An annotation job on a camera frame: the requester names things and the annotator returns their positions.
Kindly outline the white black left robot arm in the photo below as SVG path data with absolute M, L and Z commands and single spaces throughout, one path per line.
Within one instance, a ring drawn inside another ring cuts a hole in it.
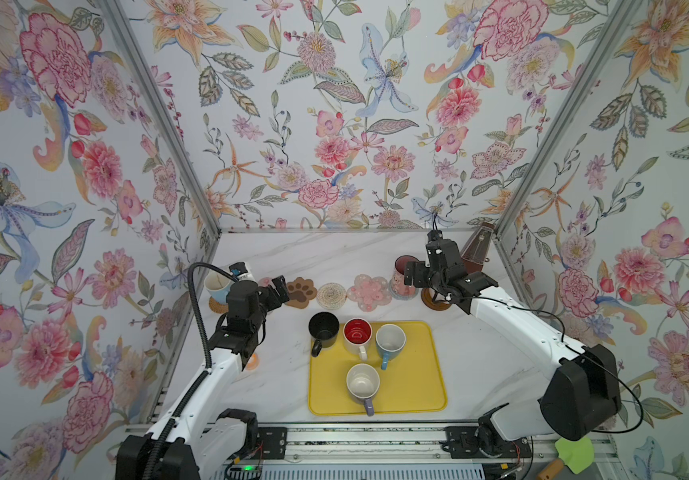
M 212 335 L 206 333 L 194 281 L 200 268 L 230 282 L 228 311 Z M 268 313 L 290 300 L 286 280 L 278 276 L 261 286 L 242 262 L 228 269 L 194 262 L 188 267 L 188 295 L 204 363 L 174 407 L 146 434 L 122 442 L 114 473 L 118 479 L 220 479 L 228 463 L 260 451 L 256 414 L 226 408 L 222 399 L 266 339 Z

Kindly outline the brown wooden round coaster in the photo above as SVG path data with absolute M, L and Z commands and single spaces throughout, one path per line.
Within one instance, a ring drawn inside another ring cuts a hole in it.
M 422 303 L 433 311 L 445 311 L 451 307 L 439 293 L 431 288 L 423 288 L 420 298 Z

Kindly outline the white mug light-blue handle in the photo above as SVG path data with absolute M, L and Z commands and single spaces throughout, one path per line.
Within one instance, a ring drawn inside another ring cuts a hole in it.
M 206 275 L 206 279 L 204 279 L 204 287 L 208 290 L 212 300 L 222 305 L 228 304 L 226 297 L 228 297 L 228 293 L 230 293 L 232 284 L 234 284 L 232 280 L 229 280 L 226 276 L 215 271 L 210 271 L 210 273 Z

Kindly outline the white embroidered round coaster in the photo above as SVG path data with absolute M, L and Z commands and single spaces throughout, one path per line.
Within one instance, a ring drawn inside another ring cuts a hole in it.
M 325 310 L 338 310 L 346 304 L 347 291 L 344 286 L 338 283 L 326 283 L 318 288 L 316 301 Z

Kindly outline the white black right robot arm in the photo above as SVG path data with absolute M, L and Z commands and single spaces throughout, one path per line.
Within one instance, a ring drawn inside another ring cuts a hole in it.
M 521 306 L 489 275 L 470 272 L 458 245 L 434 228 L 427 258 L 405 268 L 405 284 L 429 288 L 447 304 L 494 328 L 527 356 L 546 379 L 544 392 L 489 410 L 478 420 L 478 441 L 490 444 L 554 433 L 569 441 L 597 433 L 622 408 L 627 385 L 602 345 L 588 347 L 553 328 L 545 311 Z

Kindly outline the woven rattan round coaster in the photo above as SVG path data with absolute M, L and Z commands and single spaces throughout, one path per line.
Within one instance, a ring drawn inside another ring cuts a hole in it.
M 217 302 L 214 300 L 214 298 L 208 299 L 208 306 L 210 306 L 210 309 L 217 314 L 224 314 L 228 313 L 228 306 L 226 304 L 222 304 L 220 302 Z

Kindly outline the pink mug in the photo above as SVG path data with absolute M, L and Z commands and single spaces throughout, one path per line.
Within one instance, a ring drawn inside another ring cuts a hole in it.
M 410 300 L 416 296 L 416 288 L 405 284 L 406 265 L 416 262 L 417 258 L 411 255 L 402 255 L 394 262 L 392 278 L 389 282 L 391 295 L 398 300 Z

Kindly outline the cork paw print coaster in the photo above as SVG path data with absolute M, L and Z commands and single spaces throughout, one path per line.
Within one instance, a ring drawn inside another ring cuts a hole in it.
M 310 306 L 310 301 L 318 296 L 318 290 L 311 279 L 298 277 L 286 283 L 290 300 L 287 306 L 298 309 L 306 309 Z

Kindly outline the black mug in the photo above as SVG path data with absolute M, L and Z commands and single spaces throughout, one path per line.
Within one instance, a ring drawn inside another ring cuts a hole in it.
M 308 332 L 314 340 L 310 356 L 316 358 L 320 356 L 322 350 L 334 346 L 336 339 L 338 339 L 338 331 L 340 331 L 340 322 L 334 314 L 330 312 L 314 314 L 308 322 Z

